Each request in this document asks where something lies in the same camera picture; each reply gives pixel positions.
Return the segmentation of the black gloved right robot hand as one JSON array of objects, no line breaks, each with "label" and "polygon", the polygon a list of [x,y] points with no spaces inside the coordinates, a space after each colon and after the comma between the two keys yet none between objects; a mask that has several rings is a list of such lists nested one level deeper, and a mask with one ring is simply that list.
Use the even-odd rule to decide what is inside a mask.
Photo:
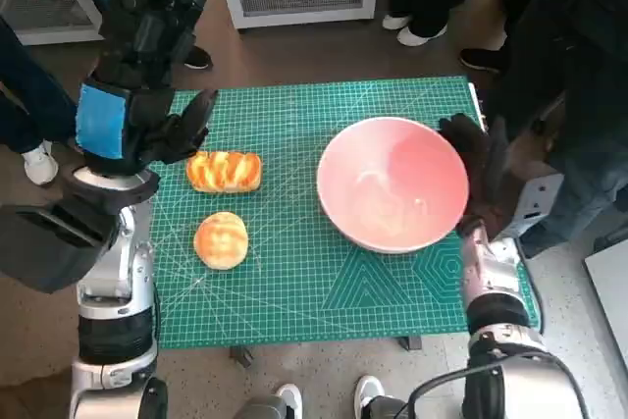
[{"label": "black gloved right robot hand", "polygon": [[483,226],[488,238],[495,237],[505,219],[499,193],[509,141],[503,117],[497,116],[489,130],[482,131],[459,113],[440,119],[439,133],[461,158],[469,184],[467,204],[456,232],[467,236]]}]

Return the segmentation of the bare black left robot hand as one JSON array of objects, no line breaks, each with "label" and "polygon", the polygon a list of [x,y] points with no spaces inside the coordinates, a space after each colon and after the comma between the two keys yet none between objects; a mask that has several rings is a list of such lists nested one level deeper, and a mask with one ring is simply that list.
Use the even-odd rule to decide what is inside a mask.
[{"label": "bare black left robot hand", "polygon": [[98,62],[81,85],[76,141],[87,168],[130,176],[150,163],[196,152],[216,94],[205,91],[177,115],[172,69],[188,57],[207,0],[109,0]]}]

